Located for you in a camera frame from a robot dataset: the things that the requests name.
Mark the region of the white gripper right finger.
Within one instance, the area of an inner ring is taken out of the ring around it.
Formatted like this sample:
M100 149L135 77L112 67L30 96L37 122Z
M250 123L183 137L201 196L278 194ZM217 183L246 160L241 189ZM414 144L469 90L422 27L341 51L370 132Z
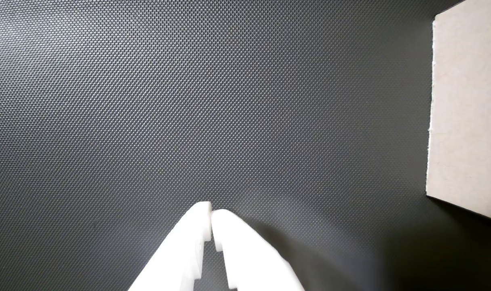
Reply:
M229 289L303 291L291 265L257 231L226 209L212 211L212 232L222 252Z

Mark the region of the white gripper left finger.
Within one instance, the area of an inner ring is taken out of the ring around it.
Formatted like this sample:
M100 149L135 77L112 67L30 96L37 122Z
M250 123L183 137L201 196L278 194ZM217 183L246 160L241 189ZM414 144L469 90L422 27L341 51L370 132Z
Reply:
M130 291L192 291L212 239L212 203L195 203L179 219L131 284Z

